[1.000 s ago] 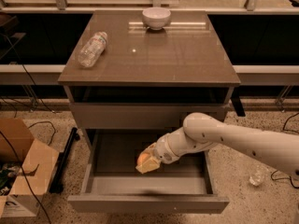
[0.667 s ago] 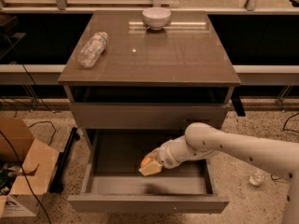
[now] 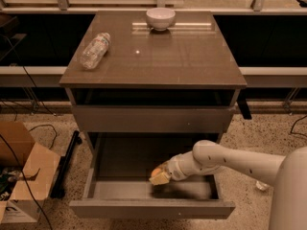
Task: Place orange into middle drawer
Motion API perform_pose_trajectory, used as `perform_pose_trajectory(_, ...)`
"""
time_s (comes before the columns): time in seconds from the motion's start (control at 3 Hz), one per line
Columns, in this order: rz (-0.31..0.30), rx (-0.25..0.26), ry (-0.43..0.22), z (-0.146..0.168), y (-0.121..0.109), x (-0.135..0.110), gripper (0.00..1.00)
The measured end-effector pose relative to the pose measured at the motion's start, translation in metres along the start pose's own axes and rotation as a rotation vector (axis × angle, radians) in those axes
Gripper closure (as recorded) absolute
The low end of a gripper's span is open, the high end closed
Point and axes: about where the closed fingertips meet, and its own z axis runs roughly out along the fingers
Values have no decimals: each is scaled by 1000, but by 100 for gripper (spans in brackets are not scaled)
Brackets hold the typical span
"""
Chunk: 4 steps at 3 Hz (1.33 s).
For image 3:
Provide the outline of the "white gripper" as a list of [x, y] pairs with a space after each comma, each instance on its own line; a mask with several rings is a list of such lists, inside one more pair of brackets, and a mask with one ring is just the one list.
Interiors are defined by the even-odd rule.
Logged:
[[158, 165], [157, 168], [160, 168], [162, 171], [150, 177], [150, 182], [155, 186], [167, 184], [171, 178], [175, 181], [184, 180], [196, 172], [195, 159], [191, 152], [178, 154], [169, 161]]

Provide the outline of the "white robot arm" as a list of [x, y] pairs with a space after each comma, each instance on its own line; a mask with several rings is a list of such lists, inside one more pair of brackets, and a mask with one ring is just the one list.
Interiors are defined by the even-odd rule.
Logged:
[[227, 167], [273, 187], [269, 230], [307, 230], [307, 148], [286, 156], [229, 149], [201, 140], [156, 167], [154, 185], [216, 173]]

